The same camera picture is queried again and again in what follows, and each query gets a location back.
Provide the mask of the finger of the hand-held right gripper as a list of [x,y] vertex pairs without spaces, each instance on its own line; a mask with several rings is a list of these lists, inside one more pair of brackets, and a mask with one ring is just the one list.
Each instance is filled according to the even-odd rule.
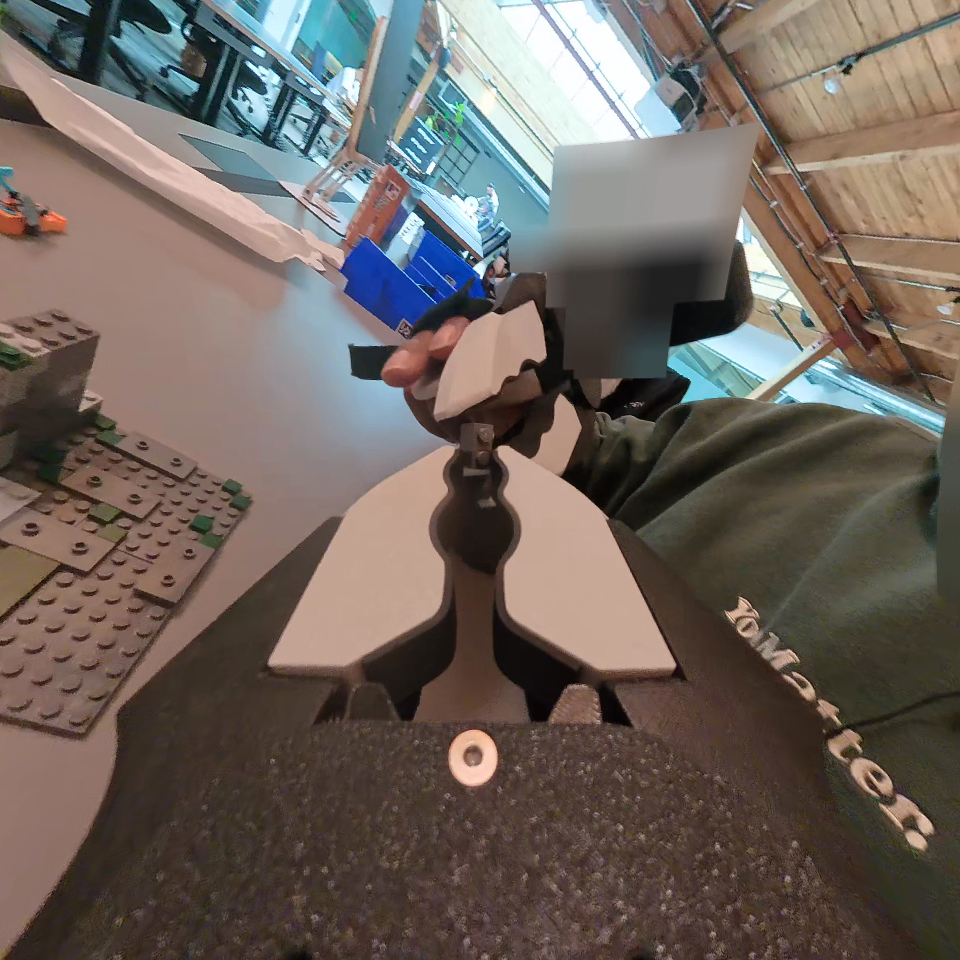
[[525,417],[525,456],[562,476],[594,425],[594,410],[575,404],[562,390],[532,401]]
[[544,393],[531,363],[546,360],[546,337],[540,312],[528,301],[502,314],[487,313],[463,331],[438,378],[434,419],[461,416],[506,390],[496,405],[531,402]]

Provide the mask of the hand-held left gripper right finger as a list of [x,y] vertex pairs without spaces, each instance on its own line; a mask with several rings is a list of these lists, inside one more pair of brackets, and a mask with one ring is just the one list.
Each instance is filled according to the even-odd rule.
[[555,664],[599,682],[666,678],[677,662],[603,510],[508,447],[496,452],[513,537],[497,614]]

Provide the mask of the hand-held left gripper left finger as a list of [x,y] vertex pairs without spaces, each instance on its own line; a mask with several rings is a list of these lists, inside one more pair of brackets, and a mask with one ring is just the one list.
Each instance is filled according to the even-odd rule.
[[432,522],[450,496],[454,446],[441,447],[390,475],[351,505],[268,658],[272,674],[385,687],[422,687],[444,670],[446,654],[395,652],[451,613],[445,556]]

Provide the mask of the small grey brick piece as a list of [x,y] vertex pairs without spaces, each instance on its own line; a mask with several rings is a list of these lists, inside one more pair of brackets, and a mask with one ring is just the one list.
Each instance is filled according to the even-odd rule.
[[462,490],[480,510],[494,509],[497,505],[491,468],[495,436],[491,424],[467,422],[461,427]]

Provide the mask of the blue plastic bin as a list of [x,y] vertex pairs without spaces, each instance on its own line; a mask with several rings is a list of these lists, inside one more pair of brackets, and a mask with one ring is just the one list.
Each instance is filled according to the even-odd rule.
[[344,293],[404,337],[412,334],[429,309],[456,292],[447,278],[418,254],[402,268],[366,237],[345,258],[342,275],[346,279]]
[[464,289],[471,299],[486,298],[474,267],[429,231],[422,234],[403,272],[435,304]]

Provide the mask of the grey brick baseplate model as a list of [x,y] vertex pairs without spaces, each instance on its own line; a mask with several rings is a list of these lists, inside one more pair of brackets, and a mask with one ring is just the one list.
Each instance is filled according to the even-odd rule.
[[1,469],[2,723],[83,738],[252,504],[102,413]]

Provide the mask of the grey brick tower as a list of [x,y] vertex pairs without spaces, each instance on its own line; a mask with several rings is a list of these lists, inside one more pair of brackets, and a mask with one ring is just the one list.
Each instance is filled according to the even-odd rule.
[[62,310],[1,324],[1,467],[91,417],[86,402],[101,335]]

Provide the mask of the person's right forearm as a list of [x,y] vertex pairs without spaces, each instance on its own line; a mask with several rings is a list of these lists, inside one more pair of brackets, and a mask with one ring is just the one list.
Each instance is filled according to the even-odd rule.
[[681,403],[658,420],[589,414],[562,477],[609,518],[640,530],[669,509],[705,516],[745,508],[828,513],[897,482],[932,481],[942,438],[897,416],[824,403],[717,398]]

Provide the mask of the orange cardboard box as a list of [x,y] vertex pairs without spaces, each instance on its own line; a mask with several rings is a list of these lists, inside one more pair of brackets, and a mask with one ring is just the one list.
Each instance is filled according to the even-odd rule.
[[409,218],[411,202],[411,183],[393,165],[382,165],[347,225],[344,248],[352,251],[367,239],[387,250]]

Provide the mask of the monitor on wooden stand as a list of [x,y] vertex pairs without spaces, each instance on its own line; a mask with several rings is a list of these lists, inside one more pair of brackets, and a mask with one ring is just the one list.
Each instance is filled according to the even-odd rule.
[[339,213],[335,194],[361,171],[376,175],[386,159],[402,113],[403,85],[416,47],[424,2],[395,1],[390,17],[377,20],[359,98],[349,131],[330,162],[306,185],[280,185],[321,222],[341,237],[347,234],[351,213]]

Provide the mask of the person's green sweatshirt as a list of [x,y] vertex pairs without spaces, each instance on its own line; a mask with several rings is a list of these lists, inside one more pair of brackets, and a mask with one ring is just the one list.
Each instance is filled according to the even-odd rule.
[[924,958],[958,958],[958,610],[932,481],[829,512],[671,508],[634,530],[831,734],[827,773]]

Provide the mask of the crumpled white paper bag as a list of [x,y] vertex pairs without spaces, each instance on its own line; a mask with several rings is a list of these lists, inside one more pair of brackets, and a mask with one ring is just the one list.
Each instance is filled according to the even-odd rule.
[[275,263],[299,260],[319,272],[343,267],[344,254],[315,234],[280,221],[138,136],[99,105],[45,73],[27,54],[2,48],[2,66],[41,118],[138,185]]

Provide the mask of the orange teal brick figure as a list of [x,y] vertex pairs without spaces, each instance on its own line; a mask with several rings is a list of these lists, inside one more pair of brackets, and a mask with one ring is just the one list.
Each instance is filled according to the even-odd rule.
[[1,167],[1,234],[10,237],[36,237],[42,234],[65,234],[65,217],[35,202],[13,185],[15,171]]

